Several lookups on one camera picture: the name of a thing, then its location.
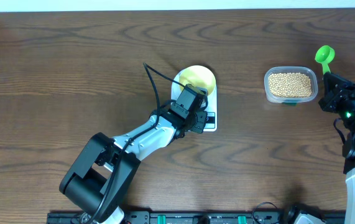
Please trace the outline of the green plastic measuring scoop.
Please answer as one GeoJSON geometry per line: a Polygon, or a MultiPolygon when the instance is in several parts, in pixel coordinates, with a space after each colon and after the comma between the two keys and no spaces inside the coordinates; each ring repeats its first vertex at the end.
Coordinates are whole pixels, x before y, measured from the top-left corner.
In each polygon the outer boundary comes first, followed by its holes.
{"type": "Polygon", "coordinates": [[[323,74],[330,73],[329,64],[335,57],[335,51],[329,45],[320,47],[315,54],[315,61],[322,67],[323,74]]]}

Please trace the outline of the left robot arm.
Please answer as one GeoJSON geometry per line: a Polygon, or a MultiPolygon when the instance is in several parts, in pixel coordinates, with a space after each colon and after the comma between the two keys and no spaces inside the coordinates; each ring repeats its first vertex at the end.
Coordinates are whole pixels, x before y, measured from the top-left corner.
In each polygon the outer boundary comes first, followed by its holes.
{"type": "Polygon", "coordinates": [[[120,223],[124,213],[119,206],[141,161],[187,132],[201,134],[215,128],[214,112],[159,108],[129,133],[113,138],[103,133],[92,136],[59,190],[89,215],[88,223],[120,223]]]}

